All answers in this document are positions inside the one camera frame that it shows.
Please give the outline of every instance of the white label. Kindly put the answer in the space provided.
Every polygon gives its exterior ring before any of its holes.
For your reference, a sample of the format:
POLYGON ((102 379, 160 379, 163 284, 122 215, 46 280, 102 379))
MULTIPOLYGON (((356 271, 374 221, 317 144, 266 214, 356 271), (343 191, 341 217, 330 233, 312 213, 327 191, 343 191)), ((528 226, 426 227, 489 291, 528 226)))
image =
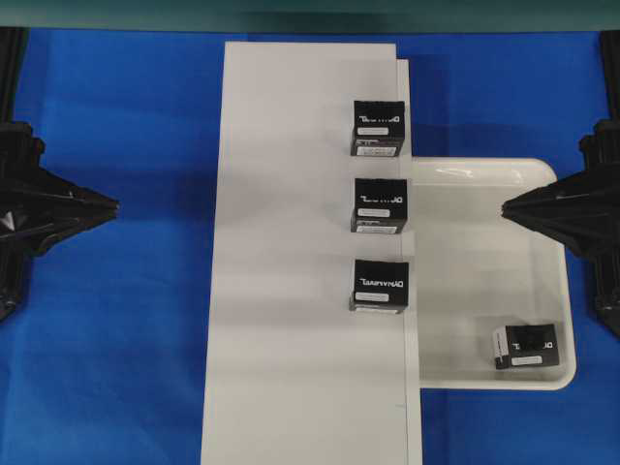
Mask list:
POLYGON ((357 128, 357 134, 359 136, 387 136, 389 134, 388 128, 357 128))
POLYGON ((356 300, 368 300, 371 302, 387 302, 389 301, 389 295, 381 294, 381 293, 356 293, 356 300))
POLYGON ((360 157, 393 157, 396 147, 358 147, 357 155, 360 157))
POLYGON ((389 210, 385 208, 358 208, 358 216, 374 216, 379 218, 389 218, 389 210))
POLYGON ((495 357, 498 358, 505 357, 509 354, 505 326, 493 331, 493 351, 495 352, 495 357))
POLYGON ((395 234, 395 226, 358 226, 358 233, 395 234))
POLYGON ((541 363, 543 363, 541 356, 514 356, 512 358, 512 366, 540 365, 541 363))
POLYGON ((393 308, 373 308, 373 307, 356 307, 357 312, 372 312, 372 313, 390 313, 396 314, 398 310, 394 310, 393 308))

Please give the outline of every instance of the white panel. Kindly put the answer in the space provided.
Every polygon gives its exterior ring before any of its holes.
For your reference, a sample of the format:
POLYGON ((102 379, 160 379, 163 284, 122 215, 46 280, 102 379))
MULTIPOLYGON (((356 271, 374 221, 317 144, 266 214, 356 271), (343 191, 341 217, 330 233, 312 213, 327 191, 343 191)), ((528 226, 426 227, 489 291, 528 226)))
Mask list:
POLYGON ((350 232, 353 179, 399 176, 353 100, 396 97, 392 45, 227 44, 203 464, 407 463, 404 317, 348 310, 355 257, 401 258, 350 232))

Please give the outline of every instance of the blue background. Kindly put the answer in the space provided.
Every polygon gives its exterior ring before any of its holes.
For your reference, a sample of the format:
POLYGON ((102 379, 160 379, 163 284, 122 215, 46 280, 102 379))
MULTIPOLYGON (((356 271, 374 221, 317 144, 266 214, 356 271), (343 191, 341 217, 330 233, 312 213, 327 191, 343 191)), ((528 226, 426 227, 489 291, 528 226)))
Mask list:
MULTIPOLYGON (((421 156, 536 157, 565 176, 607 116, 592 33, 32 31, 16 119, 47 168, 122 209, 38 259, 0 325, 0 463, 199 463, 225 40, 396 42, 421 156)), ((619 342, 590 315, 591 267, 568 265, 574 381, 425 390, 425 464, 620 463, 619 342)))

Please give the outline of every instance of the black box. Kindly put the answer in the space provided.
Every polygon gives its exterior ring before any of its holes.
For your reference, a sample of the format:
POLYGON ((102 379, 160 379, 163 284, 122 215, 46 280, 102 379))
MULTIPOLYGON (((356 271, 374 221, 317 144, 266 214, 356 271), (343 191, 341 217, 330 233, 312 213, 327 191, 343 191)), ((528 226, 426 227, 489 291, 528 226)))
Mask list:
POLYGON ((406 223, 406 179, 356 179, 352 233, 397 234, 406 223))
POLYGON ((405 141, 404 102, 354 101, 351 155, 397 157, 405 141))
POLYGON ((493 332, 495 368, 560 364, 554 325, 502 326, 493 332))
POLYGON ((356 260, 350 310, 401 313, 409 305, 409 264, 356 260))

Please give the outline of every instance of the brand logo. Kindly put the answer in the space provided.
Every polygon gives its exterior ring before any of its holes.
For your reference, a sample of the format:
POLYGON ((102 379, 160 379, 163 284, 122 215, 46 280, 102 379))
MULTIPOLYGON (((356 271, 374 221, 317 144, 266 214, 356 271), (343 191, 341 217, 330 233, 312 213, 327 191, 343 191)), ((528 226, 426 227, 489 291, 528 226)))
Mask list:
MULTIPOLYGON (((513 342, 512 346, 514 347, 514 349, 516 351, 520 351, 521 350, 521 345, 517 342, 513 342)), ((545 342, 544 343, 544 348, 545 349, 553 349, 553 343, 552 342, 545 342)))
POLYGON ((394 197, 392 199, 368 199, 367 196, 359 196, 364 203, 402 203, 404 199, 402 197, 394 197))
POLYGON ((390 119, 387 118, 369 118, 368 116, 360 115, 359 119, 361 119, 362 123, 400 123, 400 116, 394 116, 390 119))
POLYGON ((364 278, 358 278, 363 286, 381 286, 383 288, 404 288, 404 281, 372 281, 364 278))

